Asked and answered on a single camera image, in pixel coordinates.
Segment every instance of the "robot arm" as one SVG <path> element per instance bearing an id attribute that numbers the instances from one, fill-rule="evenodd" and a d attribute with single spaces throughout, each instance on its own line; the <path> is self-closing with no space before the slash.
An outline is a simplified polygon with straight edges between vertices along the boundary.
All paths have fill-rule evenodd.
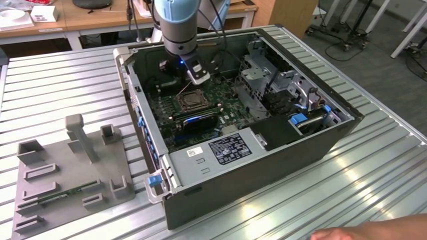
<path id="1" fill-rule="evenodd" d="M 216 0 L 220 6 L 220 17 L 225 14 L 230 0 Z M 168 53 L 178 56 L 186 67 L 186 74 L 194 85 L 210 78 L 205 63 L 197 53 L 197 11 L 214 13 L 209 0 L 154 0 L 154 19 L 162 33 L 164 47 Z M 213 25 L 218 27 L 216 14 L 212 16 Z"/>

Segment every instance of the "power supply label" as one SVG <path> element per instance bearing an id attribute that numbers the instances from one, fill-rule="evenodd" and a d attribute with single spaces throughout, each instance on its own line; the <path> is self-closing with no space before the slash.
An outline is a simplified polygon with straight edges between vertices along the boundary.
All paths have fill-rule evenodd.
<path id="1" fill-rule="evenodd" d="M 240 134 L 236 133 L 208 144 L 218 164 L 225 165 L 252 154 L 248 145 L 242 141 Z"/>

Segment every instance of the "3d printed holder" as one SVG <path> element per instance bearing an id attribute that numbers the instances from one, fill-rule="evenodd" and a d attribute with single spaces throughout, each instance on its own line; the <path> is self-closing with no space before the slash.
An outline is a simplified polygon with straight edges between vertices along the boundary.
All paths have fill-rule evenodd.
<path id="1" fill-rule="evenodd" d="M 69 140 L 17 146 L 11 240 L 21 240 L 134 197 L 119 129 L 89 134 L 79 114 L 65 117 Z"/>

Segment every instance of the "table leg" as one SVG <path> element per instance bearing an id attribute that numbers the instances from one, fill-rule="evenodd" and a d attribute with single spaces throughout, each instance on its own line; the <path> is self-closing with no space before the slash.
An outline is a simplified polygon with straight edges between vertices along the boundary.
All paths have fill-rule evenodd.
<path id="1" fill-rule="evenodd" d="M 326 11 L 325 18 L 324 18 L 324 25 L 325 26 L 328 25 L 328 23 L 330 21 L 330 18 L 333 16 L 333 13 L 334 13 L 334 10 L 336 10 L 338 3 L 340 3 L 340 0 L 333 0 L 330 8 Z"/>
<path id="2" fill-rule="evenodd" d="M 424 13 L 424 16 L 418 20 L 417 24 L 414 25 L 412 31 L 406 34 L 404 40 L 401 41 L 400 45 L 394 49 L 393 53 L 390 54 L 392 58 L 396 58 L 396 56 L 400 54 L 401 50 L 408 45 L 409 41 L 412 40 L 414 34 L 418 32 L 420 28 L 422 27 L 424 23 L 427 22 L 427 12 Z"/>
<path id="3" fill-rule="evenodd" d="M 341 16 L 341 19 L 338 20 L 338 22 L 340 22 L 341 24 L 346 22 L 348 16 L 349 16 L 349 14 L 352 13 L 352 10 L 353 10 L 353 8 L 354 8 L 356 3 L 357 3 L 357 0 L 350 0 L 350 3 L 349 3 L 348 8 L 346 8 L 346 10 L 345 10 L 345 13 L 344 13 L 344 15 Z"/>
<path id="4" fill-rule="evenodd" d="M 253 15 L 254 15 L 254 11 L 245 12 L 242 22 L 241 22 L 242 29 L 252 27 Z"/>
<path id="5" fill-rule="evenodd" d="M 385 0 L 384 3 L 381 4 L 380 6 L 380 9 L 377 10 L 377 13 L 370 21 L 370 23 L 368 24 L 366 26 L 366 29 L 365 29 L 365 33 L 369 34 L 372 29 L 374 28 L 376 24 L 378 23 L 378 20 L 384 14 L 384 11 L 385 11 L 385 8 L 388 6 L 388 3 L 389 3 L 389 0 Z"/>
<path id="6" fill-rule="evenodd" d="M 425 11 L 425 8 L 427 8 L 427 2 L 422 4 L 422 6 L 421 6 L 420 9 L 417 10 L 414 16 L 412 17 L 410 21 L 409 21 L 408 24 L 405 25 L 405 28 L 402 29 L 402 32 L 406 32 L 406 31 L 412 28 L 416 20 L 420 18 L 422 12 Z"/>
<path id="7" fill-rule="evenodd" d="M 65 35 L 65 38 L 67 39 L 70 49 L 71 50 L 81 50 L 82 46 L 81 46 L 79 39 L 78 39 L 79 33 L 77 31 L 66 31 L 63 33 L 63 35 Z"/>

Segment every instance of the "blue latch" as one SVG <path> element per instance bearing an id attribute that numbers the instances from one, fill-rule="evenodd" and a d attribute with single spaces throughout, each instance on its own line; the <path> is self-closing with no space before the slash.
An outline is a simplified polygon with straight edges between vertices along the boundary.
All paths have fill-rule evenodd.
<path id="1" fill-rule="evenodd" d="M 332 109 L 330 109 L 330 107 L 329 107 L 328 105 L 324 105 L 322 109 L 324 109 L 324 111 L 325 111 L 326 113 L 329 113 L 329 112 L 332 111 Z"/>
<path id="2" fill-rule="evenodd" d="M 148 185 L 149 187 L 157 186 L 158 184 L 161 184 L 162 179 L 160 175 L 154 175 L 154 176 L 149 176 L 148 177 Z"/>
<path id="3" fill-rule="evenodd" d="M 137 119 L 137 126 L 141 127 L 143 126 L 143 120 L 142 120 L 142 117 L 139 116 L 138 119 Z"/>
<path id="4" fill-rule="evenodd" d="M 306 121 L 306 117 L 302 113 L 298 113 L 298 114 L 294 114 L 292 117 L 290 117 L 290 122 L 296 125 L 304 121 Z"/>

